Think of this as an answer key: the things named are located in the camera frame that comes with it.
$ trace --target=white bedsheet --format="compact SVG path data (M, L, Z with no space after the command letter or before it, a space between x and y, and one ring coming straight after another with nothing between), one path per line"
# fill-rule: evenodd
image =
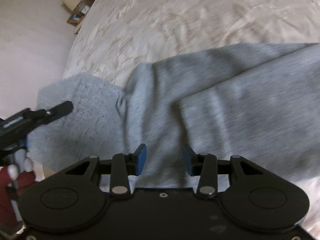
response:
M141 62L256 41L319 42L320 0L96 0L64 77L87 71L124 87ZM299 186L320 207L320 178ZM320 238L316 217L305 227Z

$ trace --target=white cylinder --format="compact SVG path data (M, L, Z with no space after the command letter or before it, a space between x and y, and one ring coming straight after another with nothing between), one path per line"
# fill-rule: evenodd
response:
M69 8L70 11L73 11L81 0L63 0L63 3Z

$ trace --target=metal screw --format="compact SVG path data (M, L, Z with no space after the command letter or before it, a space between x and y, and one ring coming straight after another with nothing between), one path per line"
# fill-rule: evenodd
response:
M165 192L163 192L163 193L160 193L160 194L159 194L159 196L160 196L160 197L167 197L167 196L168 196L168 194L167 194L167 193L165 193Z
M127 193L128 189L124 186L115 186L112 188L112 192L114 194L125 194Z
M210 187L210 186L203 186L200 188L199 190L202 194L206 194L206 195L212 195L213 193L216 192L216 189L214 187Z
M37 240L34 236L27 236L26 240Z

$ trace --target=gray fabric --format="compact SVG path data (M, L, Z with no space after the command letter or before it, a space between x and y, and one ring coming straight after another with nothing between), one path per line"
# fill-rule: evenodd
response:
M30 154L57 171L145 143L145 169L132 186L196 185L198 178L186 175L182 143L221 159L243 155L288 179L315 176L319 48L237 44L176 56L139 65L124 90L74 76L40 92L39 108L70 100L75 110L31 133Z
M3 158L6 165L15 164L18 167L19 173L25 171L24 160L27 157L27 152L25 149L20 149L15 153L12 153Z

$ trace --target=blue gripper pad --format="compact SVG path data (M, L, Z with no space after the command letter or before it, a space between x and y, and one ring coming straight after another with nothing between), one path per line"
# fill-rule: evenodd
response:
M192 163L194 158L196 158L196 156L197 156L196 153L188 144L183 145L182 158L186 166L187 172L190 176L194 176Z
M136 176L141 175L144 164L147 159L147 146L145 144L140 144L140 146L134 152L134 155L137 156L136 159Z

